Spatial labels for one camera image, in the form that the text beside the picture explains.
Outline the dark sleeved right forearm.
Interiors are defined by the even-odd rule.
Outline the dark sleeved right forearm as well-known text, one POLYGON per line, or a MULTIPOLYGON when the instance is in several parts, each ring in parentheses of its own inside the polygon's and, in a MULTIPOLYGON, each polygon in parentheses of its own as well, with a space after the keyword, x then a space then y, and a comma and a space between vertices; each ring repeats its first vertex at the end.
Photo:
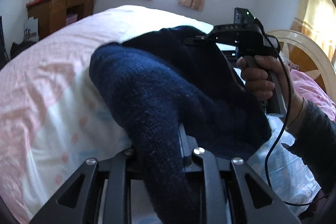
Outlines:
POLYGON ((292 145, 283 144, 300 157, 325 194, 335 186, 335 123, 313 102, 303 101, 298 118, 287 128, 292 145))

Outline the person's right hand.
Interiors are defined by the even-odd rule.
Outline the person's right hand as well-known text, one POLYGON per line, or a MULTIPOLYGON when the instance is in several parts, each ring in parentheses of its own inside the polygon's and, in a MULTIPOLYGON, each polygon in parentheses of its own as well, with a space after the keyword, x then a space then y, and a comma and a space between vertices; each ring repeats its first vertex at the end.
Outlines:
POLYGON ((276 73, 282 90, 284 101, 289 110, 287 126, 290 127, 299 117, 303 108, 304 99, 297 93, 290 78, 288 67, 283 68, 280 60, 272 56, 255 56, 254 60, 258 64, 257 68, 247 65, 246 59, 239 58, 236 65, 241 69, 241 77, 245 81, 245 86, 258 100, 268 100, 273 95, 275 84, 268 80, 268 72, 276 73))

